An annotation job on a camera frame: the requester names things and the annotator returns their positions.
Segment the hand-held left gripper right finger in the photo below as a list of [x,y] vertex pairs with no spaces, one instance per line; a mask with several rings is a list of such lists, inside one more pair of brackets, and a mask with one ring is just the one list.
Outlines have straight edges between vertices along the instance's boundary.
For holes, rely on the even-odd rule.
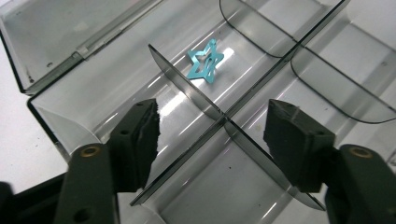
[[303,193],[328,187],[331,224],[396,224],[396,175],[370,148],[335,139],[299,107],[269,101],[263,140],[275,164]]

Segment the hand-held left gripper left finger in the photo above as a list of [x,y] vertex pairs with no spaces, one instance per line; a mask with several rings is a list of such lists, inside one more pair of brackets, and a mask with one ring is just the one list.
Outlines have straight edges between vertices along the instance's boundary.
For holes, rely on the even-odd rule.
[[117,194],[147,185],[159,136],[158,104],[147,99],[132,106],[106,143],[76,149],[53,224],[119,224]]

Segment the smoky clear compartment box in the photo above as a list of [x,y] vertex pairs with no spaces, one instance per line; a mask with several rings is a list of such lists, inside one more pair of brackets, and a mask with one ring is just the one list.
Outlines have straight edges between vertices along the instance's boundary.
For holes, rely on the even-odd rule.
[[[270,99],[379,153],[396,174],[396,0],[8,0],[0,38],[60,153],[106,141],[153,98],[153,177],[128,202],[169,224],[313,223],[270,170]],[[217,40],[215,80],[188,79],[189,50]],[[173,174],[177,159],[191,158]]]

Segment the blue star hair clip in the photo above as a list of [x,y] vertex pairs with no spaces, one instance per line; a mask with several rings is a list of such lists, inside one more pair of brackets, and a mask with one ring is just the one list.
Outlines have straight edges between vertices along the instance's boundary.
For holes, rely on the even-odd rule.
[[207,83],[215,80],[216,66],[223,60],[224,54],[217,52],[217,40],[210,39],[202,50],[189,50],[191,70],[188,79],[203,78]]

